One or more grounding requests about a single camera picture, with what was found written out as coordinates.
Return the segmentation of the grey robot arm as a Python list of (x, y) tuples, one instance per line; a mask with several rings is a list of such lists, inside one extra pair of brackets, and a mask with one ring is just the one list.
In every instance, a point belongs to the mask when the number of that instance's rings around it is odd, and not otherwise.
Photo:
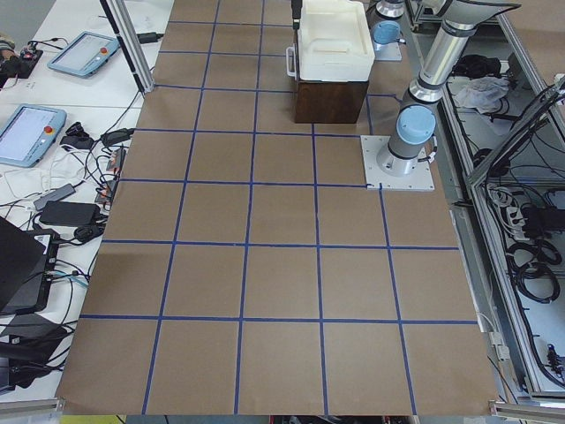
[(418, 154), (433, 136), (433, 106), (478, 25), (519, 8), (508, 1), (424, 1), (441, 18), (441, 27), (418, 73), (407, 88), (395, 123), (395, 131), (376, 156), (388, 175), (403, 178), (413, 172)]
[(376, 45), (401, 41), (398, 20), (403, 16), (403, 1), (371, 1), (365, 11), (372, 40)]

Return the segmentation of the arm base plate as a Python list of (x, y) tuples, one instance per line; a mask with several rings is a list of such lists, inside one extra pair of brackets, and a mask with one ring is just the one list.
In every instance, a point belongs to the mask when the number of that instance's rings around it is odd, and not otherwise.
[(373, 48), (377, 62), (401, 62), (403, 59), (398, 41), (387, 44), (373, 42)]
[(400, 159), (388, 149), (389, 136), (361, 135), (361, 152), (368, 190), (432, 192), (428, 154), (421, 148), (416, 158)]

